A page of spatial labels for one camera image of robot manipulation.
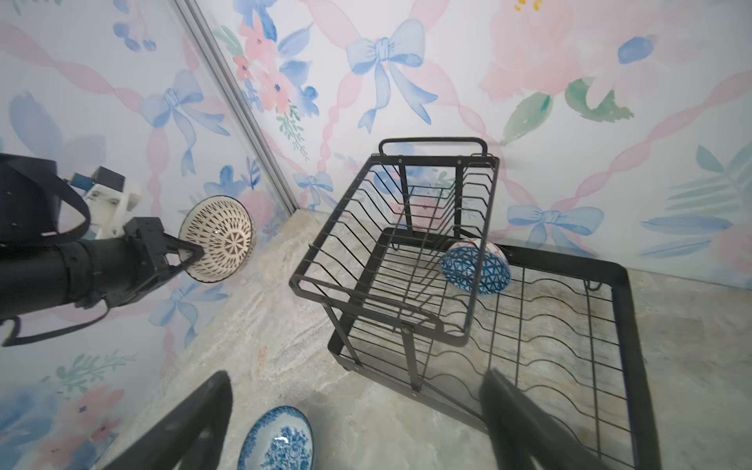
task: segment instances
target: wire grid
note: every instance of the wire grid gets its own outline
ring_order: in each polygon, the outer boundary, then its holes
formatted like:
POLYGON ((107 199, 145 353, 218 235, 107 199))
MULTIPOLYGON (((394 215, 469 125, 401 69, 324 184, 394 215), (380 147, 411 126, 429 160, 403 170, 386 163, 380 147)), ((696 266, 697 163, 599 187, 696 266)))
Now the wire grid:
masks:
MULTIPOLYGON (((478 296, 466 346, 414 336, 420 392, 480 417, 483 375, 497 368, 611 467, 635 468, 611 289, 511 268, 502 293, 478 296)), ((411 385, 398 329, 360 317, 349 339, 363 366, 411 385)))
POLYGON ((321 246, 311 245, 315 256, 300 287, 325 302, 348 302, 359 291, 362 306, 376 315, 461 338, 469 326, 472 295, 449 284, 439 262, 459 238, 482 238, 493 169, 478 162, 464 167, 460 209, 456 181, 444 186, 421 182, 426 172, 454 171, 406 166, 400 174, 397 165, 373 165, 355 193, 344 198, 347 205, 331 230, 323 232, 321 246), (444 318, 453 321, 448 329, 444 318))

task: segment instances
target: stone surface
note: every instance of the stone surface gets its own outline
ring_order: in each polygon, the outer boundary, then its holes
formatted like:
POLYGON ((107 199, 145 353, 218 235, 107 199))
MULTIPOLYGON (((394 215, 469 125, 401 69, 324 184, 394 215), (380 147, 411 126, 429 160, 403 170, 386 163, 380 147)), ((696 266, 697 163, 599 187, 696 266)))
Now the stone surface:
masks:
MULTIPOLYGON (((98 467, 217 370, 234 396, 220 468, 236 468, 253 423, 292 405, 315 433, 316 467, 494 468, 488 437, 362 376, 326 343, 332 324, 287 285, 325 214, 298 211, 254 274, 202 331, 98 467)), ((752 468, 752 293, 630 271, 664 468, 752 468)))

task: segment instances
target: blue patterned bowl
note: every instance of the blue patterned bowl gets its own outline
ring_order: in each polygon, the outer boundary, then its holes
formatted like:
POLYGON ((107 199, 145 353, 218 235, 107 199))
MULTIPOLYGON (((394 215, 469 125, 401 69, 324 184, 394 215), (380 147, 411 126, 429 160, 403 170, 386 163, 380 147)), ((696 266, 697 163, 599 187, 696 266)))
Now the blue patterned bowl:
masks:
MULTIPOLYGON (((452 284, 470 292, 475 282, 475 266, 478 263, 478 249, 481 240, 471 238, 461 240, 449 247, 441 258, 441 271, 452 284)), ((509 263, 501 248, 486 242, 483 253, 483 272, 478 286, 479 294, 494 294, 504 290, 511 282, 509 263)))
POLYGON ((313 470, 314 434, 305 415, 292 406, 267 411, 250 429, 238 470, 313 470))

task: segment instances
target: wall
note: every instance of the wall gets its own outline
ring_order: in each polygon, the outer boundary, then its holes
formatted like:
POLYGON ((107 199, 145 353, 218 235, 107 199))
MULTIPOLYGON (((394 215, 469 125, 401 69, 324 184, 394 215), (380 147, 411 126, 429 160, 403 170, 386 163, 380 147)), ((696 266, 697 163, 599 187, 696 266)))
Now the wall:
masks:
MULTIPOLYGON (((63 177, 117 171, 141 186, 135 215, 161 217, 173 235, 198 200, 236 197, 261 251, 287 216, 185 34, 167 1, 2 2, 3 151, 55 159, 63 177), (171 88, 190 102, 170 108, 171 88), (155 110, 167 109, 160 122, 155 110)), ((0 469, 89 468, 238 282, 184 274, 81 332, 0 349, 0 469)), ((23 333, 101 312, 29 314, 23 333)))
POLYGON ((383 138, 480 136, 496 241, 752 289, 750 2, 199 4, 301 207, 383 138))

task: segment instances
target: dish rack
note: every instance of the dish rack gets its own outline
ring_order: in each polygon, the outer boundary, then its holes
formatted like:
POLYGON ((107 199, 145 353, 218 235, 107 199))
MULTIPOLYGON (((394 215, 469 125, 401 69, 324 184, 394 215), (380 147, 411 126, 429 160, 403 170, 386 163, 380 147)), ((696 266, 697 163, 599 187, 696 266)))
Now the dish rack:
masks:
POLYGON ((512 281, 478 285, 499 160, 477 138, 386 139, 364 164, 290 279, 335 327, 347 370, 487 432, 478 391, 498 369, 612 468, 660 468, 626 269, 499 245, 512 281), (466 156, 404 156, 384 146, 479 144, 466 156), (439 260, 481 240, 469 292, 439 260))

